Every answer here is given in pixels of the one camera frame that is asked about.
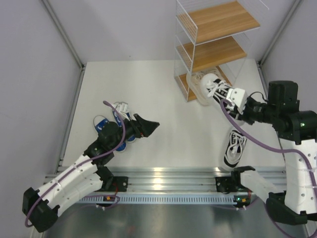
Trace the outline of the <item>black white sneaker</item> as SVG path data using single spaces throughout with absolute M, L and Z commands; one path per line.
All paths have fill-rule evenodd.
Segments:
M 205 74 L 200 87 L 203 95 L 210 102 L 210 106 L 221 113 L 221 100 L 226 100 L 228 90 L 233 87 L 213 73 Z
M 230 131 L 223 157 L 223 168 L 225 170 L 232 171 L 237 167 L 242 158 L 246 143 L 247 138 L 243 134 L 235 129 Z

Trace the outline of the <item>beige lace sneaker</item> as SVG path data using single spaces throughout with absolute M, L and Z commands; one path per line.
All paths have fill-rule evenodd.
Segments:
M 200 87 L 200 82 L 204 76 L 205 76 L 204 72 L 196 72 L 193 74 L 187 73 L 186 82 L 187 82 L 189 88 L 195 94 L 199 103 L 203 106 L 209 106 L 210 102 L 205 98 L 205 96 L 203 95 L 203 93 L 201 91 L 201 87 Z
M 218 66 L 210 67 L 201 71 L 204 74 L 213 73 L 216 74 L 221 80 L 226 81 L 230 86 L 232 85 L 228 78 L 225 76 L 223 71 Z

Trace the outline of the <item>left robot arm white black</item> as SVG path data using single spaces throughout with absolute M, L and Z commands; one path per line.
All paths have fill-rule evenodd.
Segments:
M 110 190 L 113 174 L 106 164 L 114 157 L 115 150 L 131 138 L 149 137 L 159 125 L 138 114 L 121 122 L 103 120 L 98 123 L 97 139 L 72 165 L 41 187 L 31 187 L 24 192 L 25 226 L 42 233 L 80 199 L 98 190 Z

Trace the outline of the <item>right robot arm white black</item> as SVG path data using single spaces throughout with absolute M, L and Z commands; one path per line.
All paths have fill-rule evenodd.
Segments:
M 282 147 L 260 146 L 285 156 L 286 189 L 277 188 L 252 167 L 240 167 L 232 172 L 231 184 L 237 191 L 246 188 L 260 198 L 269 216 L 278 223 L 302 225 L 317 219 L 317 115 L 301 111 L 298 84 L 293 81 L 272 81 L 268 98 L 260 103 L 235 88 L 229 90 L 220 103 L 228 120 L 235 112 L 238 120 L 248 124 L 270 124 Z

